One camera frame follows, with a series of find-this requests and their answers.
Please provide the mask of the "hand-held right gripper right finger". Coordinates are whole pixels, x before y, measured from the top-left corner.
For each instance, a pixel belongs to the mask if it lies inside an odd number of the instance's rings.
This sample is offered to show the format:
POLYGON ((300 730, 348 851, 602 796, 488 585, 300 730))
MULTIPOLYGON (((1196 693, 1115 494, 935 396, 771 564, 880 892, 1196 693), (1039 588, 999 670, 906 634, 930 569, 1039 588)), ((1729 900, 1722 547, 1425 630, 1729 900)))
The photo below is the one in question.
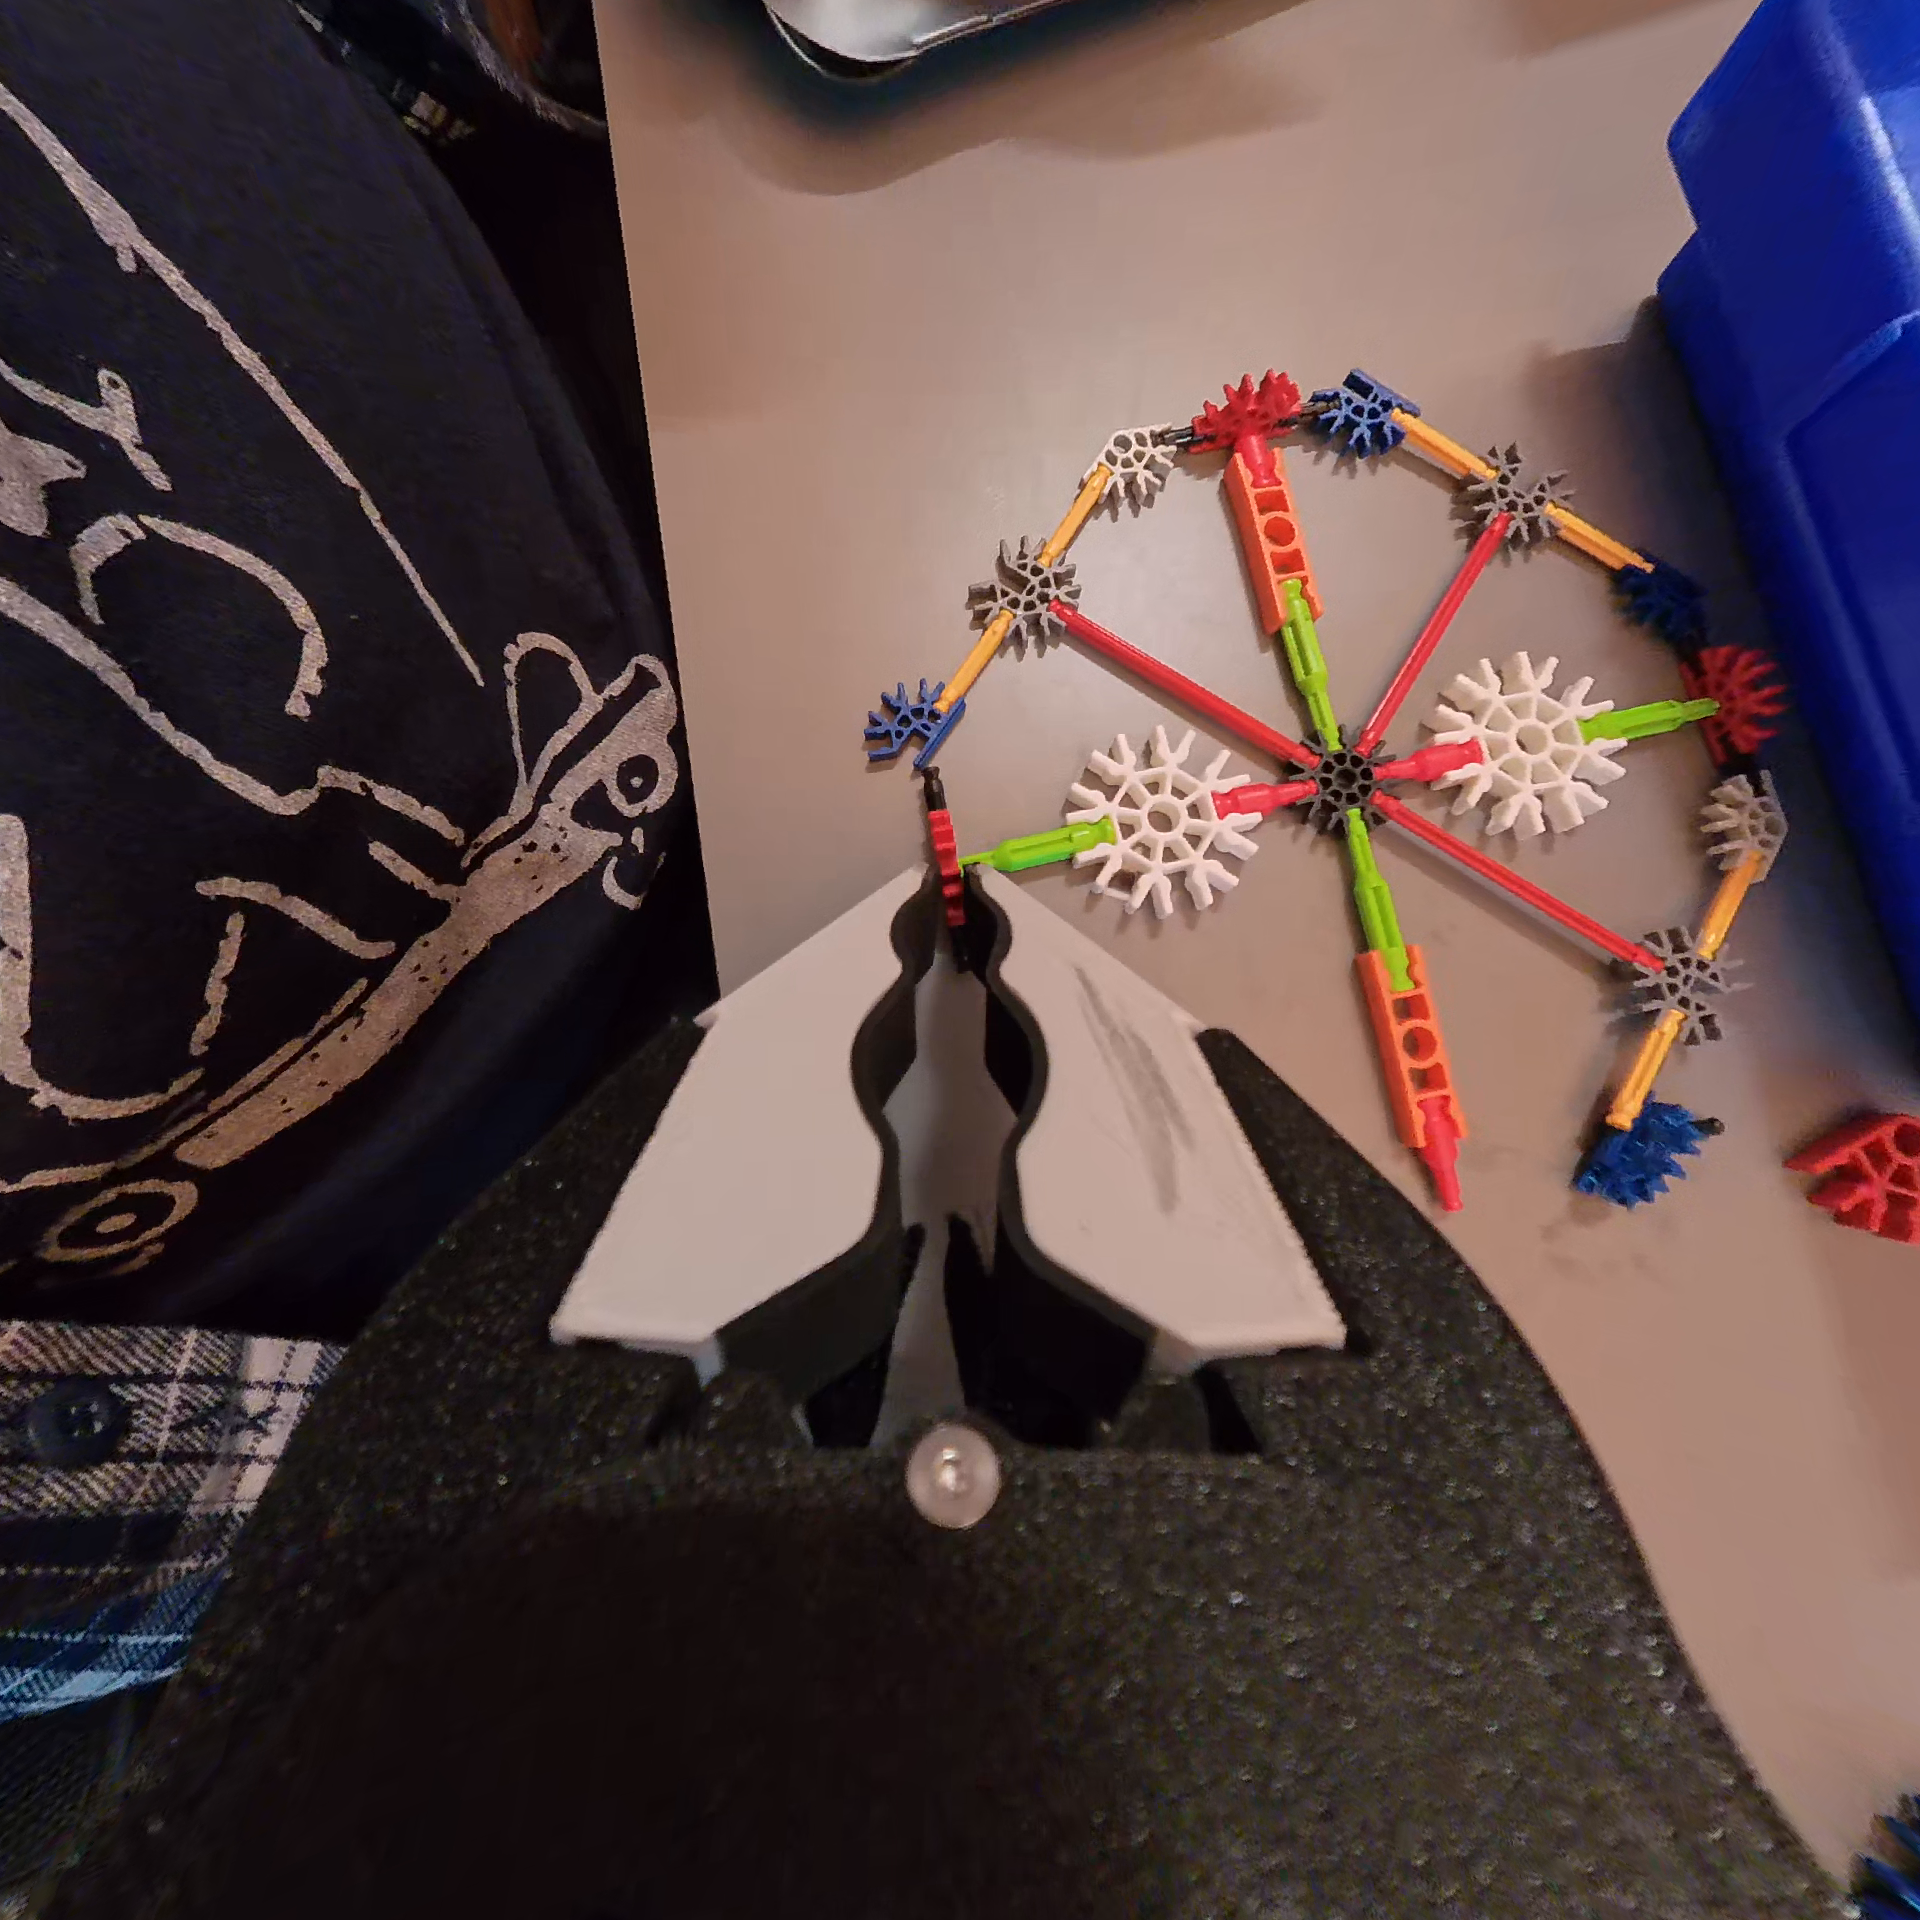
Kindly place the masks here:
POLYGON ((1001 1226, 1159 1369, 1339 1350, 1347 1326, 1199 1040, 1201 1022, 996 870, 992 1001, 1028 1077, 1001 1226))

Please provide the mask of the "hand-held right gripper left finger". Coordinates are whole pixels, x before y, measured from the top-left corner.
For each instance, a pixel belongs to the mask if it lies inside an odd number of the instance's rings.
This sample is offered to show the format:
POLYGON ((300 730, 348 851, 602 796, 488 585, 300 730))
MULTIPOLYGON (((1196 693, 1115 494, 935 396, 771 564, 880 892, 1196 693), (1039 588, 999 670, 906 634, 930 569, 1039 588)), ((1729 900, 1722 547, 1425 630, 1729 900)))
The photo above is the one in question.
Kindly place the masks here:
POLYGON ((845 1373, 899 1317, 889 1094, 939 882, 907 869, 720 1000, 549 1333, 700 1373, 845 1373))

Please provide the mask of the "construction toy wheel model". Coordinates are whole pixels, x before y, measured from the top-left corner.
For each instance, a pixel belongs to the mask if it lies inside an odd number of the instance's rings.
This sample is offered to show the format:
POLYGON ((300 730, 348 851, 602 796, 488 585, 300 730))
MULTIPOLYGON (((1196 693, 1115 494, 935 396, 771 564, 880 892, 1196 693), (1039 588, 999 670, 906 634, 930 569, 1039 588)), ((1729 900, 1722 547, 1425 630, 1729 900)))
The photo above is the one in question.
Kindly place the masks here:
POLYGON ((1410 398, 1360 371, 1311 394, 1276 368, 1243 374, 1192 421, 1113 432, 1058 525, 1044 539, 1004 544, 991 578, 970 590, 968 611, 975 641, 948 681, 887 689, 863 730, 869 764, 906 762, 921 779, 948 926, 964 921, 963 880, 975 869, 1074 867, 1091 889, 1128 910, 1149 907, 1159 920, 1178 904, 1202 910, 1237 885, 1258 849, 1258 828, 1280 816, 1304 820, 1335 844, 1351 885, 1356 972, 1387 1108, 1442 1209, 1461 1209, 1458 1152, 1469 1126, 1425 954, 1405 936, 1378 861, 1381 832, 1403 832, 1475 873, 1620 973, 1625 1013, 1642 1022, 1642 1037, 1579 1158, 1604 1122, 1625 1130, 1649 1099, 1660 1099, 1660 1080, 1677 1049, 1722 1037, 1722 1004, 1736 990, 1727 948, 1744 900, 1769 876, 1788 834, 1764 757, 1785 714, 1785 691, 1763 651, 1709 641, 1701 592, 1684 572, 1572 513, 1565 475, 1530 472, 1521 448, 1475 452, 1434 427, 1410 398), (1298 438, 1315 438, 1347 464, 1410 451, 1451 483, 1468 537, 1447 588, 1357 728, 1345 728, 1338 715, 1316 630, 1323 595, 1284 466, 1284 445, 1298 438), (1074 539, 1098 513, 1146 509, 1184 460, 1219 466, 1258 626, 1277 645, 1301 712, 1297 736, 1122 641, 1083 608, 1069 557, 1074 539), (1681 697, 1619 707, 1594 696, 1588 680, 1565 680, 1556 661, 1517 651, 1455 675, 1423 721, 1423 741, 1392 753, 1391 731, 1475 588, 1501 556, 1538 547, 1564 547, 1608 574, 1619 613, 1675 658, 1681 697), (1233 774, 1224 753, 1196 765, 1194 738, 1169 741, 1163 728, 1144 746, 1119 736, 1089 755, 1058 828, 961 854, 938 778, 939 747, 963 725, 970 693, 994 658, 1036 654, 1058 641, 1157 691, 1180 714, 1208 721, 1233 746, 1271 762, 1277 778, 1233 774), (1701 736, 1715 774, 1697 828, 1717 882, 1695 926, 1617 933, 1488 851, 1501 834, 1535 844, 1588 825, 1608 806, 1604 788, 1623 774, 1620 753, 1677 731, 1701 736))

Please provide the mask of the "blue plastic parts bin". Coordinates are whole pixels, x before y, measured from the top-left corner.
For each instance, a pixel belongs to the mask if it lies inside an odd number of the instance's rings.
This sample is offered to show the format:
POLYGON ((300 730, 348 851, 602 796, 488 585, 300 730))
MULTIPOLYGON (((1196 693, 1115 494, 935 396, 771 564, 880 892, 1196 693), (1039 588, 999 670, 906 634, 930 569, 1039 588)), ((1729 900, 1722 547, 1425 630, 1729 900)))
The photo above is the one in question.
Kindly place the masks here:
POLYGON ((1669 340, 1914 1013, 1919 4, 1761 4, 1669 158, 1669 340))

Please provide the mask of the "red fan-shaped connector piece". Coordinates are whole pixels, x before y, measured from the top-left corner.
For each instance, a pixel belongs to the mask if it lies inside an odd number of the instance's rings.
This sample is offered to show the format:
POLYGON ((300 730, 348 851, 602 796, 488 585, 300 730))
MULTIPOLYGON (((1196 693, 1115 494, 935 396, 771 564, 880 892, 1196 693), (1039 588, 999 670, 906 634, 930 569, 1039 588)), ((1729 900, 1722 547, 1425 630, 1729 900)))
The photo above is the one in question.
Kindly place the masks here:
POLYGON ((1807 1142, 1783 1165, 1816 1179, 1810 1204, 1843 1227, 1919 1244, 1919 1116, 1861 1114, 1807 1142))

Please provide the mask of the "blue plaid shirt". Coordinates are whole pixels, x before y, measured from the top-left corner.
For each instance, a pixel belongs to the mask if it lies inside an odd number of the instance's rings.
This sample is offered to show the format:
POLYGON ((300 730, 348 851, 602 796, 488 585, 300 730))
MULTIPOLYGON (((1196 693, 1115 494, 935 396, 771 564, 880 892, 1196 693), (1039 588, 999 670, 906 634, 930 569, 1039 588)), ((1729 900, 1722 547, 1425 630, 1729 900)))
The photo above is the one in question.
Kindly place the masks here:
POLYGON ((3 1915, 112 1800, 344 1346, 3 1326, 3 1915))

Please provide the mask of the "black printed shirt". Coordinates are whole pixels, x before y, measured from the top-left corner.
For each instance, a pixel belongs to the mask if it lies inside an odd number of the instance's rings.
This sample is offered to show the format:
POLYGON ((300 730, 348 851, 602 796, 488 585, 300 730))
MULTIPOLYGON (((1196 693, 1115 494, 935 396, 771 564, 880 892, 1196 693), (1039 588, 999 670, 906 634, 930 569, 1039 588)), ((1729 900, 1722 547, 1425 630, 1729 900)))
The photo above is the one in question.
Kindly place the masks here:
POLYGON ((664 1010, 657 596, 285 4, 5 4, 5 1314, 336 1330, 664 1010))

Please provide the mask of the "tablet in black case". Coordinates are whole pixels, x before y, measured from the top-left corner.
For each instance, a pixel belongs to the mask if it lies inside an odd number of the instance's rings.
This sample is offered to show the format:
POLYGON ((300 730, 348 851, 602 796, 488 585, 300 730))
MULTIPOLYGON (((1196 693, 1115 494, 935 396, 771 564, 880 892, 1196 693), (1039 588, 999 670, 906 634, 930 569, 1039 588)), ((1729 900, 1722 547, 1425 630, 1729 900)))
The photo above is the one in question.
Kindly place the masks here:
POLYGON ((761 3, 771 28, 808 68, 845 83, 889 81, 925 58, 1077 3, 761 3))

